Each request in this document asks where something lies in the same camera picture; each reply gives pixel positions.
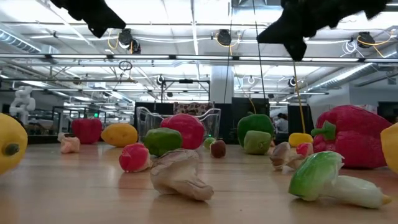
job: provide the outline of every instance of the ceiling pipe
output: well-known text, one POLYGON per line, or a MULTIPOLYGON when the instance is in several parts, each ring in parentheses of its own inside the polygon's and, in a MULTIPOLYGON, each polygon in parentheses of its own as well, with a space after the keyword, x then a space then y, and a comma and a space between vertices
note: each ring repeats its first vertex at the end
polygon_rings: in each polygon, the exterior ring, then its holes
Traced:
MULTIPOLYGON (((386 50, 383 50, 384 58, 398 58, 396 45, 394 44, 391 47, 388 47, 386 50)), ((389 67, 381 67, 378 63, 368 62, 362 63, 361 65, 357 65, 354 68, 342 68, 337 72, 333 72, 332 74, 327 75, 326 77, 320 79, 319 81, 309 85, 303 86, 300 89, 305 89, 305 92, 313 92, 319 91, 321 89, 328 90, 331 88, 335 88, 345 83, 349 83, 355 79, 365 77, 366 75, 370 75, 374 72, 380 72, 385 70, 391 70, 389 67)), ((295 95, 288 96, 283 100, 289 100, 295 95)))

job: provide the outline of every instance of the ceiling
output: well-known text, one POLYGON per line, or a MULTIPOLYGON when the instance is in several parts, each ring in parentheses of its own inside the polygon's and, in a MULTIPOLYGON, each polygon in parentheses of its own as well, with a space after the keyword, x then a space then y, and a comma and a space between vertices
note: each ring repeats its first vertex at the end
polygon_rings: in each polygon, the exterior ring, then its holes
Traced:
MULTIPOLYGON (((50 3, 50 9, 37 1, 26 0, 2 0, 0 1, 0 22, 22 39, 32 45, 50 45, 60 54, 126 54, 126 50, 118 47, 113 49, 119 30, 108 30, 102 39, 97 39, 88 30, 82 21, 71 18, 67 11, 58 9, 50 3)), ((132 29, 133 36, 141 45, 141 54, 166 54, 166 55, 228 55, 228 47, 223 47, 213 38, 219 29, 229 29, 232 18, 231 35, 234 46, 232 55, 258 56, 258 46, 255 41, 257 32, 264 30, 274 22, 281 14, 281 9, 275 6, 265 6, 263 0, 257 1, 256 16, 252 9, 238 5, 229 16, 229 0, 108 0, 107 4, 126 23, 127 28, 132 29)), ((307 40, 308 49, 306 57, 378 57, 376 49, 361 49, 347 45, 351 37, 356 38, 360 31, 370 31, 382 53, 394 44, 397 35, 395 30, 398 13, 383 12, 371 21, 367 21, 363 13, 344 18, 336 29, 322 29, 317 35, 307 40)), ((288 57, 282 45, 260 45, 261 56, 288 57)), ((0 42, 0 53, 25 53, 15 47, 0 42)), ((48 76, 49 66, 39 66, 29 60, 6 60, 13 62, 12 67, 23 66, 31 71, 23 71, 23 77, 35 75, 36 77, 48 76)), ((115 80, 116 78, 128 79, 129 77, 138 83, 105 83, 107 89, 159 89, 156 79, 162 75, 166 79, 179 80, 189 78, 193 80, 210 80, 213 63, 179 63, 168 61, 150 65, 150 60, 140 61, 140 66, 134 66, 130 72, 124 72, 117 66, 53 66, 51 74, 57 73, 57 78, 81 77, 87 79, 115 80)), ((301 88, 308 88, 315 82, 327 77, 339 70, 340 64, 330 63, 301 63, 296 67, 297 78, 301 88)), ((292 78, 294 68, 292 65, 262 63, 264 75, 264 88, 266 91, 293 91, 287 84, 292 78)), ((262 90, 260 66, 252 64, 233 64, 233 72, 236 76, 235 89, 245 91, 262 90)), ((87 83, 74 85, 72 83, 49 83, 50 86, 67 88, 91 88, 87 83)), ((170 90, 204 90, 198 85, 176 83, 170 90)), ((89 94, 95 100, 102 99, 100 92, 89 94)), ((159 94, 148 93, 123 93, 123 96, 133 101, 153 101, 159 94)), ((253 94, 251 97, 262 97, 253 94)), ((206 93, 186 93, 179 99, 201 100, 207 99, 206 93)))

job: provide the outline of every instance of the mushroom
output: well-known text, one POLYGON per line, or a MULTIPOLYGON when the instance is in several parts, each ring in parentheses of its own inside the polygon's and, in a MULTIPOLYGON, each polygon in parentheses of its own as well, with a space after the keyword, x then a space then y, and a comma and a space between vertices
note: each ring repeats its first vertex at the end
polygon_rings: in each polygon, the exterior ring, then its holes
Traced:
POLYGON ((282 142, 275 147, 270 159, 275 170, 282 170, 283 166, 297 169, 304 160, 304 156, 298 155, 294 150, 290 150, 288 142, 282 142))
POLYGON ((174 150, 157 159, 150 180, 161 194, 183 194, 195 200, 210 200, 213 188, 197 176, 199 154, 193 150, 174 150))
POLYGON ((338 175, 344 157, 327 151, 312 154, 303 161, 292 180, 289 193, 306 201, 333 197, 366 208, 379 208, 391 202, 374 183, 356 177, 338 175))

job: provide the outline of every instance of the overhead rail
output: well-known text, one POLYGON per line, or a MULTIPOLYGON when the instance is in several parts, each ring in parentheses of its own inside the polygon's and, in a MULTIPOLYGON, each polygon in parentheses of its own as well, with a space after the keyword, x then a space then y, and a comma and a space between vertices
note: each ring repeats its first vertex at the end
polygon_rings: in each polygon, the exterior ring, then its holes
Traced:
MULTIPOLYGON (((96 60, 216 60, 216 61, 255 61, 259 62, 260 57, 255 56, 216 56, 216 55, 100 55, 100 54, 0 54, 0 58, 20 59, 96 59, 96 60)), ((261 57, 262 62, 292 62, 290 57, 261 57)), ((303 62, 323 63, 398 63, 398 58, 333 58, 333 57, 307 57, 303 62)))

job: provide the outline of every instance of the wooden surface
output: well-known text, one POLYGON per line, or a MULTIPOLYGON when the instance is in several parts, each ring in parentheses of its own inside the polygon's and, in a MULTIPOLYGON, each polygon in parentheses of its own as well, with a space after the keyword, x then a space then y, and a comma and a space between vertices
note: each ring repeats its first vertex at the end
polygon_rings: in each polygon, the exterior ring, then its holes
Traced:
POLYGON ((60 155, 58 144, 29 146, 19 167, 0 176, 0 223, 398 223, 398 175, 388 169, 343 170, 382 187, 394 202, 380 210, 333 199, 303 202, 287 193, 291 173, 274 172, 267 156, 228 146, 224 159, 200 150, 200 176, 213 186, 208 202, 160 196, 149 171, 124 173, 121 149, 83 146, 60 155))

